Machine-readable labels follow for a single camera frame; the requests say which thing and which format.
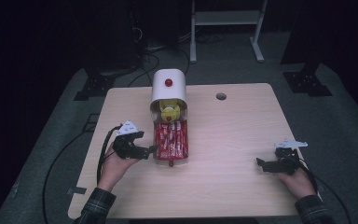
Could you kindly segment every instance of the black metal base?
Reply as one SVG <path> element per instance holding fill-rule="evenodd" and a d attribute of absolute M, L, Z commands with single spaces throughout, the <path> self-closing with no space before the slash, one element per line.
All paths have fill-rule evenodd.
<path fill-rule="evenodd" d="M 115 79 L 112 77 L 89 77 L 83 90 L 77 92 L 74 101 L 87 101 L 92 96 L 106 96 L 107 92 L 113 88 L 114 83 Z"/>
<path fill-rule="evenodd" d="M 283 75 L 293 93 L 307 93 L 309 96 L 333 95 L 315 75 L 305 75 L 302 72 L 284 72 Z"/>

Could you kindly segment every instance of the person's arm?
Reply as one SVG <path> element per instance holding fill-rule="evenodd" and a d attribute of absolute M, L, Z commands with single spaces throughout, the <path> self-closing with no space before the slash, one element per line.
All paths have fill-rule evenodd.
<path fill-rule="evenodd" d="M 295 206 L 304 224 L 336 223 L 302 169 L 296 170 L 292 175 L 284 173 L 276 173 L 275 175 L 298 199 Z"/>
<path fill-rule="evenodd" d="M 112 146 L 105 154 L 101 179 L 97 188 L 89 196 L 81 216 L 75 219 L 75 224 L 104 223 L 116 196 L 111 193 L 113 187 L 123 177 L 127 170 L 137 162 L 136 159 L 121 159 Z"/>

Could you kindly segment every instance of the toy machine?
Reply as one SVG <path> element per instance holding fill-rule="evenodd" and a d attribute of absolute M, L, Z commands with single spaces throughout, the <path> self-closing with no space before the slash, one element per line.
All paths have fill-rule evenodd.
<path fill-rule="evenodd" d="M 158 70 L 153 78 L 150 112 L 154 123 L 153 158 L 157 164 L 187 162 L 187 104 L 185 75 L 178 69 Z"/>

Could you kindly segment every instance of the wooden table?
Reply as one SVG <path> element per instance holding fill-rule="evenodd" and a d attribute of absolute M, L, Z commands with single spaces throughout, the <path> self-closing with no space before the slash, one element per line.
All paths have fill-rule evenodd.
<path fill-rule="evenodd" d="M 130 119 L 148 147 L 153 141 L 151 88 L 112 89 L 101 116 L 68 215 L 80 211 L 96 187 L 96 169 L 106 134 Z M 227 99 L 216 99 L 224 93 Z M 117 199 L 108 217 L 266 217 L 296 215 L 286 186 L 263 173 L 255 158 L 275 161 L 274 143 L 294 139 L 269 84 L 187 86 L 187 164 L 157 165 L 152 157 L 130 168 L 113 189 Z"/>

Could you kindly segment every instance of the gray floor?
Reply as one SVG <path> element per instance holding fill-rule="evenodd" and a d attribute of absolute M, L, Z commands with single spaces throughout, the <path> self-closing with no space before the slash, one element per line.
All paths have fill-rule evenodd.
<path fill-rule="evenodd" d="M 358 223 L 358 105 L 346 92 L 337 74 L 323 64 L 316 75 L 333 96 L 309 97 L 305 93 L 291 93 L 282 72 L 298 71 L 302 64 L 280 65 L 289 34 L 261 34 L 259 44 L 266 59 L 264 63 L 255 60 L 249 36 L 227 35 L 224 41 L 198 45 L 198 62 L 189 66 L 187 85 L 269 83 L 296 140 L 309 143 L 308 147 L 301 150 L 305 160 L 313 172 L 326 181 L 347 205 L 352 223 Z M 188 53 L 188 44 L 181 48 Z M 186 70 L 186 56 L 181 51 L 166 49 L 155 55 L 159 57 L 157 69 Z M 156 61 L 153 57 L 146 57 L 145 68 L 152 68 Z M 142 72 L 138 70 L 118 78 L 114 87 L 126 87 Z M 16 188 L 1 208 L 0 223 L 44 223 L 42 190 L 48 168 L 62 148 L 82 132 L 89 115 L 100 113 L 103 105 L 103 97 L 73 101 L 86 79 L 85 72 L 79 70 L 68 83 L 18 177 Z M 148 84 L 148 79 L 141 77 L 132 86 Z M 46 185 L 48 223 L 71 222 L 67 216 L 72 199 L 68 189 L 76 186 L 91 137 L 92 133 L 84 133 L 77 138 L 61 154 L 51 170 Z M 326 189 L 321 189 L 321 195 L 337 223 L 347 223 L 334 195 Z M 262 224 L 300 223 L 298 217 L 256 219 Z M 127 223 L 127 220 L 108 220 L 108 223 Z"/>

